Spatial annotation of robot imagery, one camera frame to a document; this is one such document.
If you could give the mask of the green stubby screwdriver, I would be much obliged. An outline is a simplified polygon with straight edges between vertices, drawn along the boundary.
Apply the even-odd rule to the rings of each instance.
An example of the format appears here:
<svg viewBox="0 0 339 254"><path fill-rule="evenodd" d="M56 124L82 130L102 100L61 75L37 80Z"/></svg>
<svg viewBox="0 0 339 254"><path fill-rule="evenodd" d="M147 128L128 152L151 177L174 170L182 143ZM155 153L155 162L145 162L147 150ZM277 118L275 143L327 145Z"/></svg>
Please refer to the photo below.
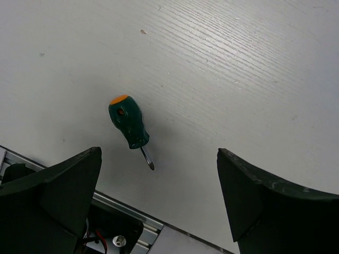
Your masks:
<svg viewBox="0 0 339 254"><path fill-rule="evenodd" d="M129 149L140 149L149 168L155 170L146 150L150 136L145 129L142 111L134 98L127 94L114 98L108 105L108 113L113 125L126 139Z"/></svg>

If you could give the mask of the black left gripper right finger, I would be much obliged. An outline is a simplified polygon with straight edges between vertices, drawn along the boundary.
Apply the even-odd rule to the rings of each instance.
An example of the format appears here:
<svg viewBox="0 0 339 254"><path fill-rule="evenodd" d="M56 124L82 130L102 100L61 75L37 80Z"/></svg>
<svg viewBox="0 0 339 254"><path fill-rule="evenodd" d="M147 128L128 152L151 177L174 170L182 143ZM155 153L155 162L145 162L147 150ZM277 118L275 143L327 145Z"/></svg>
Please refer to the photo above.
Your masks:
<svg viewBox="0 0 339 254"><path fill-rule="evenodd" d="M217 170L241 253L338 253L338 196L301 186L220 148Z"/></svg>

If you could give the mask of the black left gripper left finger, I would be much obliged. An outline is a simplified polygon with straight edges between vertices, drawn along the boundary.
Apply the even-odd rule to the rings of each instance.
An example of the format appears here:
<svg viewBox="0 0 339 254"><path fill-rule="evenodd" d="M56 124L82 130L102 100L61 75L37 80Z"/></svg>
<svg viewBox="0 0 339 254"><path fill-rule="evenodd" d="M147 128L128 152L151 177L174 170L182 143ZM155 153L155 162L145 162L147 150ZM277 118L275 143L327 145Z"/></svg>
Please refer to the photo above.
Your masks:
<svg viewBox="0 0 339 254"><path fill-rule="evenodd" d="M6 168L1 183L1 253L73 253L85 232L102 164L89 148L34 171Z"/></svg>

